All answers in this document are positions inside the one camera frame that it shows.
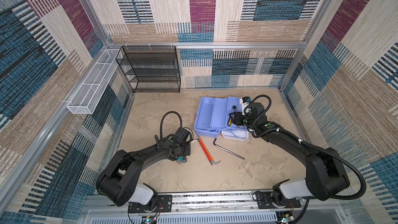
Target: white wire mesh basket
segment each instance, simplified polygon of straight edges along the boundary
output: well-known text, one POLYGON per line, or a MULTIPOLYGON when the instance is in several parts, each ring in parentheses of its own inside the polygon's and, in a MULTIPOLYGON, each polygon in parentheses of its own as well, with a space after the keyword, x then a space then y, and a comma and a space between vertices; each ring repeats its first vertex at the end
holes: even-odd
POLYGON ((116 58, 121 59, 118 49, 106 49, 74 94, 67 108, 73 114, 93 114, 117 68, 116 58))

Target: beige textured floor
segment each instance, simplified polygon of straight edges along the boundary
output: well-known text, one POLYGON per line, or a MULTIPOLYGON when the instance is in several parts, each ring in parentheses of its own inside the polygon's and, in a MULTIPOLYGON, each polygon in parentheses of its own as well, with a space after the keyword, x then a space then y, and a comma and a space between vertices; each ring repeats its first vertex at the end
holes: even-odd
MULTIPOLYGON (((119 149, 130 152, 155 144, 154 135, 159 136, 160 120, 168 111, 180 113, 183 127, 195 131, 193 125, 201 97, 254 98, 260 94, 266 94, 272 99, 271 108, 267 112, 268 120, 281 124, 297 135, 277 89, 137 93, 119 149)), ((258 102, 267 105, 266 98, 260 98, 258 102)), ((175 114, 168 115, 163 124, 163 136, 175 133, 179 124, 175 114)), ((217 137, 218 145, 246 160, 215 147, 212 144, 214 138, 202 136, 202 139, 214 160, 222 161, 219 165, 211 166, 200 144, 196 142, 191 145, 191 156, 187 157, 187 163, 180 165, 170 160, 157 162, 141 173, 139 183, 147 183, 159 192, 269 189, 282 180, 305 176, 305 167, 298 160, 261 138, 250 137, 246 142, 239 142, 225 140, 221 134, 217 137)))

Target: blue plastic toolbox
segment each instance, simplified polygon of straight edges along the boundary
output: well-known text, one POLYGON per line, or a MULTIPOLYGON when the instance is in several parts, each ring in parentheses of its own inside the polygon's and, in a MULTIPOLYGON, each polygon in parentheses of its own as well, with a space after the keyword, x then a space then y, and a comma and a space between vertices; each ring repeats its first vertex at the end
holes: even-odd
POLYGON ((236 106, 236 111, 241 112, 239 98, 228 97, 226 99, 202 97, 196 112, 194 129, 198 135, 216 138, 222 131, 246 130, 246 127, 228 125, 229 114, 232 106, 236 106))

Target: small tool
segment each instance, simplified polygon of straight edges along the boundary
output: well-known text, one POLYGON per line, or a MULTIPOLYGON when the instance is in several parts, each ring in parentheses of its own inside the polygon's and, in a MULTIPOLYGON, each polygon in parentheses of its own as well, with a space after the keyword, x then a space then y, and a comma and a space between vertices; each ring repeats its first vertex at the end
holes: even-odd
POLYGON ((221 161, 214 162, 214 159, 213 159, 213 157, 210 155, 210 152, 209 152, 209 150, 207 149, 207 147, 206 147, 205 143, 202 141, 202 139, 199 137, 199 135, 198 135, 198 138, 199 138, 199 143, 202 143, 202 145, 203 145, 204 149, 206 150, 206 153, 209 155, 209 157, 210 157, 211 161, 213 162, 213 164, 219 164, 219 163, 221 163, 221 161))
POLYGON ((224 150, 224 151, 226 151, 226 152, 231 153, 232 155, 237 156, 238 158, 241 158, 241 159, 245 160, 244 157, 241 157, 241 156, 239 156, 239 155, 236 154, 236 153, 233 153, 233 152, 231 152, 231 151, 229 151, 229 150, 227 150, 227 149, 225 149, 225 148, 223 148, 223 147, 221 147, 221 146, 219 146, 219 145, 216 145, 216 140, 217 140, 217 138, 215 138, 214 141, 213 141, 213 144, 214 144, 215 147, 218 147, 218 148, 220 148, 220 149, 222 149, 222 150, 224 150))
POLYGON ((199 140, 198 140, 198 142, 199 142, 200 146, 202 147, 203 151, 205 152, 206 157, 209 160, 210 164, 213 165, 213 162, 211 161, 210 156, 207 154, 205 147, 203 147, 203 143, 200 142, 199 140))
MULTIPOLYGON (((233 106, 232 107, 232 113, 234 113, 236 111, 236 106, 233 106)), ((232 117, 229 117, 229 120, 228 120, 228 126, 230 126, 232 124, 232 117)))

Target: patterned fabric wall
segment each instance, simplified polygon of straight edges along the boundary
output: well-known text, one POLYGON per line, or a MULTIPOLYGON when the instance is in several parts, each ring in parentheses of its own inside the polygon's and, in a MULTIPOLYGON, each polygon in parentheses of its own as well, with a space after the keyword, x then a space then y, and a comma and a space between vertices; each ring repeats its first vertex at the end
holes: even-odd
POLYGON ((102 44, 79 0, 0 0, 0 183, 102 44))
POLYGON ((299 42, 321 0, 90 0, 113 42, 299 42))
POLYGON ((346 202, 356 222, 397 223, 398 0, 335 0, 327 16, 284 94, 306 138, 365 176, 365 195, 346 202))
POLYGON ((0 217, 0 223, 77 223, 106 166, 127 100, 115 72, 92 115, 70 113, 0 217))
POLYGON ((177 50, 182 88, 279 86, 296 50, 177 50))

